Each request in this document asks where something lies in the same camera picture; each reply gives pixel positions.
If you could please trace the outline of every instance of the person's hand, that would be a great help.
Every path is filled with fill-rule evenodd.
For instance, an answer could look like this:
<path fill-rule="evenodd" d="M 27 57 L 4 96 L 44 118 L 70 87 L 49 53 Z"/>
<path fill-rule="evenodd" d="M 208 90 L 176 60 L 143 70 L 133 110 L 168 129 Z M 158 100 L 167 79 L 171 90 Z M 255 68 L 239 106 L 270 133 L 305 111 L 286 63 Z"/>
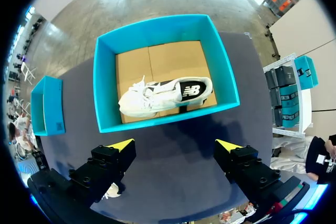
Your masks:
<path fill-rule="evenodd" d="M 327 152 L 330 154 L 330 157 L 336 159 L 336 146 L 332 144 L 330 140 L 326 141 L 325 145 Z"/>

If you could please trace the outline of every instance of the gray floor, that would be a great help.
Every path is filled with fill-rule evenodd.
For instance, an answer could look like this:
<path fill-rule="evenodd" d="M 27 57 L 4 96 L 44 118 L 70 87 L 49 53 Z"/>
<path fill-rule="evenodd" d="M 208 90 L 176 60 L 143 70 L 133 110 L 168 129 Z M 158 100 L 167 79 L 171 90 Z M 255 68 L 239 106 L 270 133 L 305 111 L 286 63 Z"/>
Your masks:
<path fill-rule="evenodd" d="M 21 96 L 44 76 L 58 77 L 93 57 L 96 38 L 115 28 L 143 19 L 174 14 L 208 14 L 222 31 L 248 32 L 263 66 L 274 61 L 274 50 L 264 33 L 277 18 L 263 0 L 74 0 L 52 23 L 45 22 L 27 54 L 27 64 L 37 67 L 33 86 L 21 83 Z M 219 223 L 211 217 L 197 223 Z"/>

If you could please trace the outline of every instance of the blue box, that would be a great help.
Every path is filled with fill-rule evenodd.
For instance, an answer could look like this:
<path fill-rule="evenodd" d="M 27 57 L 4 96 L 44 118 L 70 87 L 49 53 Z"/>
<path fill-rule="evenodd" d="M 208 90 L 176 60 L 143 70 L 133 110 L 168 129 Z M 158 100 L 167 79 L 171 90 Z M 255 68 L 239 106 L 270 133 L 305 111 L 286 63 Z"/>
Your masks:
<path fill-rule="evenodd" d="M 122 124 L 118 105 L 116 54 L 179 41 L 201 42 L 217 105 L 183 114 Z M 93 96 L 101 133 L 176 122 L 227 110 L 240 104 L 229 58 L 214 24 L 207 15 L 166 16 L 120 27 L 97 38 L 94 56 Z"/>
<path fill-rule="evenodd" d="M 299 103 L 298 87 L 296 84 L 280 88 L 281 106 L 283 108 L 293 107 Z"/>
<path fill-rule="evenodd" d="M 282 125 L 286 128 L 294 127 L 299 123 L 299 105 L 293 107 L 282 108 Z"/>
<path fill-rule="evenodd" d="M 65 133 L 62 112 L 62 80 L 44 76 L 30 94 L 31 124 L 34 134 Z"/>
<path fill-rule="evenodd" d="M 301 56 L 294 60 L 299 75 L 301 90 L 311 89 L 319 84 L 314 62 L 308 56 Z"/>

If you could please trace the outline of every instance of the chair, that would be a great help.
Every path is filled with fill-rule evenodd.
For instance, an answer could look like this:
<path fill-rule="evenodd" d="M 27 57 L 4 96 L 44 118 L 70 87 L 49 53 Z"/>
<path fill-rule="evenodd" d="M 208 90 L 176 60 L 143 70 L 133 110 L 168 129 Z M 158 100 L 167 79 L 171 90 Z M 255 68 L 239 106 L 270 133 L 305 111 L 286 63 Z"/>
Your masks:
<path fill-rule="evenodd" d="M 35 71 L 36 68 L 29 70 L 29 68 L 27 67 L 27 65 L 22 62 L 22 66 L 21 66 L 21 72 L 23 73 L 23 75 L 25 76 L 25 81 L 28 81 L 30 83 L 30 85 L 33 85 L 31 83 L 32 79 L 35 79 L 35 76 L 33 75 L 33 72 Z"/>

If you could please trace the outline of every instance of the table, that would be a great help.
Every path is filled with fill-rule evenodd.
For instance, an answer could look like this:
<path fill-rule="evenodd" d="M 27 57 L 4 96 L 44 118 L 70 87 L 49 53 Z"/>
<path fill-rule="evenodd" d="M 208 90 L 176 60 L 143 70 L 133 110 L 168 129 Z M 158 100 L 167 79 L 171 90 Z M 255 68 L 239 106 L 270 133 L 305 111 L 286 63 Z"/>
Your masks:
<path fill-rule="evenodd" d="M 89 59 L 60 77 L 66 133 L 41 138 L 50 168 L 67 177 L 68 169 L 86 162 L 97 145 L 134 138 L 137 157 L 122 180 L 125 192 L 94 203 L 95 211 L 138 223 L 178 223 L 244 203 L 242 191 L 230 185 L 213 159 L 215 139 L 251 145 L 269 165 L 271 104 L 252 40 L 225 32 L 220 37 L 235 74 L 240 106 L 185 121 L 100 134 L 93 103 L 93 59 Z"/>

